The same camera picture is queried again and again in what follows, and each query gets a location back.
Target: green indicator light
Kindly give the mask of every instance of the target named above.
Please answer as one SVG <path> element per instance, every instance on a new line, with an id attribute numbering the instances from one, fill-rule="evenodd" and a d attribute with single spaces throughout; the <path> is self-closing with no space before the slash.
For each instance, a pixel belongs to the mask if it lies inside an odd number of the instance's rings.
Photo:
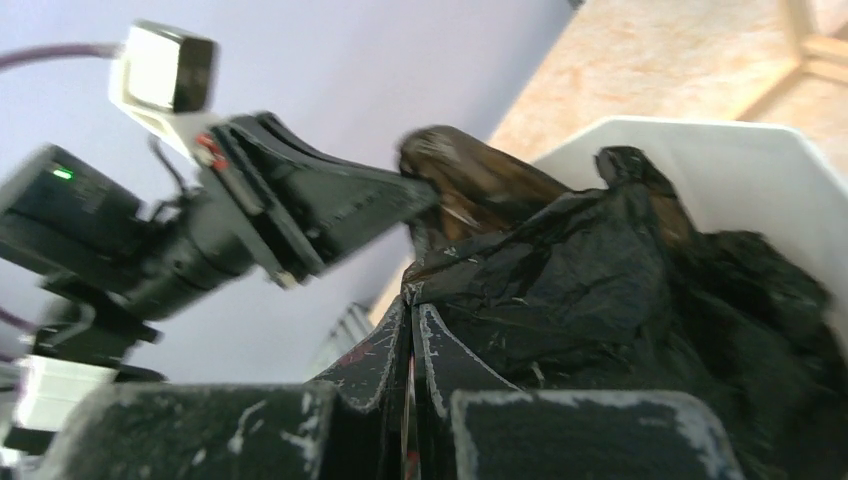
<path id="1" fill-rule="evenodd" d="M 74 178 L 74 172 L 68 170 L 67 168 L 57 168 L 56 170 L 53 170 L 53 175 L 56 175 L 62 180 L 70 180 Z"/>

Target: scratched black surface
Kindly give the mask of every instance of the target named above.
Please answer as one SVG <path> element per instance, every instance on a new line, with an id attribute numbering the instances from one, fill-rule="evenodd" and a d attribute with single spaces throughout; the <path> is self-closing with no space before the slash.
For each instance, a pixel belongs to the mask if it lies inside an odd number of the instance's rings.
<path id="1" fill-rule="evenodd" d="M 516 390 L 516 387 L 495 374 L 459 342 L 432 305 L 413 307 L 412 325 L 416 430 L 422 477 L 456 478 L 448 404 L 451 395 L 458 389 Z"/>
<path id="2" fill-rule="evenodd" d="M 327 478 L 398 477 L 410 348 L 408 312 L 397 298 L 370 335 L 312 380 L 335 385 L 350 412 L 333 423 L 340 441 L 328 452 Z"/>
<path id="3" fill-rule="evenodd" d="M 44 480 L 318 479 L 331 385 L 110 385 L 45 455 Z"/>
<path id="4" fill-rule="evenodd" d="M 457 392 L 451 413 L 458 478 L 744 478 L 718 419 L 694 397 L 661 392 L 542 394 Z"/>

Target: white paint scratch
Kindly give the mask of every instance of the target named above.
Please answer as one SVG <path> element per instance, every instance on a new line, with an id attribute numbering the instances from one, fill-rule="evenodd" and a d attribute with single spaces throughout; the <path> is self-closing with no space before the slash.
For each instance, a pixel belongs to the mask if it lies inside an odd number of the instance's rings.
<path id="1" fill-rule="evenodd" d="M 493 377 L 497 378 L 503 384 L 513 390 L 519 390 L 518 387 L 508 382 L 505 378 L 498 375 L 492 367 L 486 364 L 483 360 L 480 360 L 480 357 L 474 354 L 464 343 L 459 341 L 458 338 L 448 330 L 447 326 L 445 326 L 445 322 L 442 320 L 441 315 L 439 315 L 439 311 L 432 304 L 425 304 L 419 307 L 419 315 L 420 315 L 420 326 L 421 326 L 421 342 L 424 346 L 425 352 L 434 352 L 434 349 L 430 343 L 430 338 L 434 336 L 433 331 L 430 329 L 430 319 L 439 327 L 439 329 L 444 332 L 448 338 L 450 338 L 456 345 L 462 348 L 465 353 L 471 357 L 474 361 L 480 364 L 486 371 L 492 374 Z M 433 406 L 436 409 L 436 414 L 438 414 L 442 418 L 448 418 L 448 406 L 445 402 L 445 399 L 442 397 L 441 392 L 436 386 L 436 377 L 434 375 L 433 369 L 433 357 L 437 356 L 438 352 L 430 353 L 429 355 L 424 355 L 424 365 L 427 369 L 427 383 L 430 386 L 431 394 L 433 395 Z"/>
<path id="2" fill-rule="evenodd" d="M 294 435 L 285 430 L 280 432 L 280 438 L 300 448 L 300 456 L 303 458 L 303 471 L 313 473 L 315 460 L 318 458 L 318 442 L 309 435 Z"/>
<path id="3" fill-rule="evenodd" d="M 238 427 L 236 428 L 236 433 L 233 435 L 233 438 L 227 442 L 227 448 L 234 454 L 238 455 L 241 453 L 241 449 L 244 446 L 244 426 L 247 423 L 247 419 L 253 415 L 254 412 L 264 407 L 267 402 L 265 400 L 261 400 L 246 408 L 244 412 L 239 417 Z"/>
<path id="4" fill-rule="evenodd" d="M 309 417 L 309 420 L 303 422 L 298 427 L 298 430 L 301 432 L 311 432 L 318 428 L 318 415 L 313 415 Z"/>
<path id="5" fill-rule="evenodd" d="M 539 381 L 539 388 L 545 386 L 545 376 L 542 375 L 542 369 L 539 368 L 538 362 L 533 362 L 530 364 L 530 369 L 533 370 L 533 373 L 536 375 L 536 380 Z"/>
<path id="6" fill-rule="evenodd" d="M 250 427 L 250 432 L 248 432 L 248 433 L 253 435 L 254 433 L 258 432 L 260 428 L 262 428 L 262 425 L 265 425 L 265 420 L 262 420 L 260 418 L 259 420 L 256 421 L 256 423 L 253 424 L 252 427 Z"/>
<path id="7" fill-rule="evenodd" d="M 204 460 L 206 460 L 206 449 L 201 448 L 194 454 L 194 458 L 191 459 L 191 464 L 197 466 L 203 463 Z"/>
<path id="8" fill-rule="evenodd" d="M 309 411 L 309 407 L 312 406 L 312 394 L 309 392 L 303 392 L 303 398 L 300 399 L 300 413 L 306 415 L 306 412 Z"/>

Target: black plastic bag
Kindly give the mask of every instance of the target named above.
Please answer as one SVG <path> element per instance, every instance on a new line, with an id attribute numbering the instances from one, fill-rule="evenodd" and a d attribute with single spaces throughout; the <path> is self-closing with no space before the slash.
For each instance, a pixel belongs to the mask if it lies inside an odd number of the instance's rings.
<path id="1" fill-rule="evenodd" d="M 842 479 L 848 370 L 820 284 L 759 234 L 697 232 L 635 148 L 601 150 L 608 189 L 575 192 L 481 145 L 439 127 L 401 149 L 462 207 L 411 225 L 415 302 L 523 388 L 687 392 L 749 479 Z"/>

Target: purple cable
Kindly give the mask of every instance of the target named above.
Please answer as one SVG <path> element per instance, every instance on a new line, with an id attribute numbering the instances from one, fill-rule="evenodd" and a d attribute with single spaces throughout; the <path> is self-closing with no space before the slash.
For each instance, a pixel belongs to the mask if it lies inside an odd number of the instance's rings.
<path id="1" fill-rule="evenodd" d="M 0 307 L 0 323 L 5 323 L 10 327 L 15 327 L 18 330 L 27 333 L 34 332 L 38 328 L 35 324 L 30 323 L 17 315 L 13 315 L 3 307 Z"/>
<path id="2" fill-rule="evenodd" d="M 115 58 L 120 52 L 118 43 L 66 43 L 43 45 L 0 54 L 0 71 L 27 63 L 73 57 Z"/>

